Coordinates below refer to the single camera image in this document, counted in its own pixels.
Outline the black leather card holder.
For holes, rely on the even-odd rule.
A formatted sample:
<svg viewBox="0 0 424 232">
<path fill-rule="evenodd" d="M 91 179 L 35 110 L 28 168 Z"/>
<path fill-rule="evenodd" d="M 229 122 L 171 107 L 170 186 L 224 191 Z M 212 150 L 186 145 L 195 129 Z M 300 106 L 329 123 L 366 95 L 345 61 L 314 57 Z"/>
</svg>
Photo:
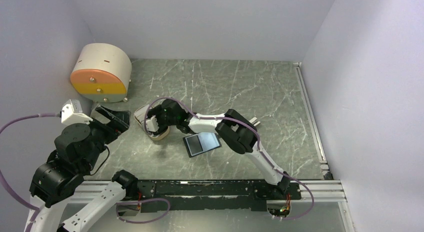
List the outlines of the black leather card holder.
<svg viewBox="0 0 424 232">
<path fill-rule="evenodd" d="M 215 133 L 202 132 L 183 138 L 189 157 L 195 157 L 222 146 Z"/>
</svg>

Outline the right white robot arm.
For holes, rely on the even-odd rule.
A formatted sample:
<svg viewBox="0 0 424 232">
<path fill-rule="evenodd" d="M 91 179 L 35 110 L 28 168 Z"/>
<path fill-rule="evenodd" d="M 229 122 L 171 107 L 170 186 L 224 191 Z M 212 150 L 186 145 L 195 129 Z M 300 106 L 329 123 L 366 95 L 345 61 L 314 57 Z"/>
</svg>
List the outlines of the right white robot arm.
<svg viewBox="0 0 424 232">
<path fill-rule="evenodd" d="M 262 145 L 256 127 L 234 109 L 218 115 L 194 113 L 181 101 L 163 97 L 162 103 L 147 104 L 135 112 L 144 132 L 161 140 L 171 126 L 184 134 L 214 133 L 234 152 L 247 156 L 261 172 L 270 193 L 281 199 L 289 192 L 290 177 Z"/>
</svg>

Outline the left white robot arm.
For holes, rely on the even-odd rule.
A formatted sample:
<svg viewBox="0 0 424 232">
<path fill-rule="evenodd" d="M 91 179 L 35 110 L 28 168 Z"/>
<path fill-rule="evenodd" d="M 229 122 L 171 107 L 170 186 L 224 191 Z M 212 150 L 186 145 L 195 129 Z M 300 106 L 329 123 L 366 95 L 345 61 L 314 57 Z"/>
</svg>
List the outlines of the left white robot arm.
<svg viewBox="0 0 424 232">
<path fill-rule="evenodd" d="M 61 221 L 63 211 L 86 176 L 92 175 L 99 155 L 108 150 L 130 126 L 129 111 L 97 106 L 108 123 L 87 116 L 66 104 L 60 113 L 65 129 L 54 140 L 55 150 L 34 173 L 30 185 L 35 208 L 28 216 L 26 231 L 88 231 L 117 202 L 137 198 L 138 179 L 121 170 L 75 215 Z"/>
</svg>

